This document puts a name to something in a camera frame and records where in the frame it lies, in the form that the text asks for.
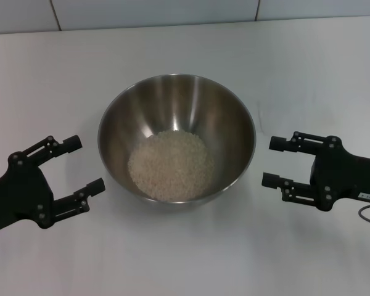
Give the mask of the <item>stainless steel mixing bowl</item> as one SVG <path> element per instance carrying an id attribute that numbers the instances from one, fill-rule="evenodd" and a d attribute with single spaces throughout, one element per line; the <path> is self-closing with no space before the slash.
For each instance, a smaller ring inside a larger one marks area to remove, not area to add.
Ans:
<path id="1" fill-rule="evenodd" d="M 129 174 L 131 151 L 166 130 L 199 136 L 215 161 L 208 189 L 192 200 L 155 200 L 140 191 Z M 223 85 L 190 74 L 154 76 L 125 89 L 107 107 L 98 132 L 99 154 L 109 175 L 138 199 L 165 208 L 198 207 L 227 191 L 249 167 L 256 140 L 244 103 Z"/>

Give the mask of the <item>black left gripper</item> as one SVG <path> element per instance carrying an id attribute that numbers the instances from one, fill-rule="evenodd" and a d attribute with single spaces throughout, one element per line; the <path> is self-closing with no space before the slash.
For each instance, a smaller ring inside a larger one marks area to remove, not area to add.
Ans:
<path id="1" fill-rule="evenodd" d="M 34 221 L 40 228 L 47 229 L 90 210 L 88 198 L 105 191 L 102 178 L 54 201 L 53 192 L 39 168 L 52 158 L 80 148 L 82 143 L 77 135 L 62 143 L 48 136 L 23 152 L 9 156 L 7 170 L 0 177 L 0 229 L 21 220 Z"/>

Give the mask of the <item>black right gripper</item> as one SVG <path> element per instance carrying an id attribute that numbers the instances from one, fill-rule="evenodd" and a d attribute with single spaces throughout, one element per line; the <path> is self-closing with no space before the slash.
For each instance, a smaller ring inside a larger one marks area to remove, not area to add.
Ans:
<path id="1" fill-rule="evenodd" d="M 272 136 L 270 150 L 316 154 L 310 183 L 297 183 L 279 175 L 263 173 L 263 187 L 280 189 L 282 200 L 328 212 L 343 198 L 370 203 L 370 158 L 345 150 L 337 136 L 326 138 L 295 131 L 290 139 Z"/>

